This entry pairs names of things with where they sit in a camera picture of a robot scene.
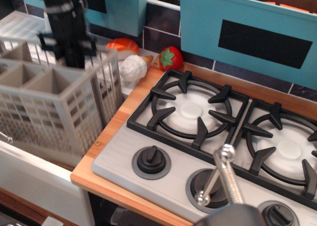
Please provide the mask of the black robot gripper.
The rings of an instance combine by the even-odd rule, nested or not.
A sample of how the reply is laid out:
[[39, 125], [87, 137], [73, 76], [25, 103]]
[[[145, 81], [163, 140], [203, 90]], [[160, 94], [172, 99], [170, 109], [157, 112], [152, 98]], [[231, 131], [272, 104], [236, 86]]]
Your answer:
[[83, 12], [48, 13], [51, 33], [39, 33], [41, 48], [54, 52], [57, 59], [64, 58], [66, 66], [84, 69], [85, 56], [97, 54], [96, 39], [86, 28]]

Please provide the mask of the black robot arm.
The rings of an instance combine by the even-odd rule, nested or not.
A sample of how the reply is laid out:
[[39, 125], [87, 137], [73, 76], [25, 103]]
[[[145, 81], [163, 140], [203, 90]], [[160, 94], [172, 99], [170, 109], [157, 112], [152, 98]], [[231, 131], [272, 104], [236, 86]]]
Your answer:
[[85, 57], [96, 55], [96, 39], [86, 27], [86, 0], [43, 0], [50, 33], [39, 33], [41, 48], [54, 53], [66, 66], [84, 69]]

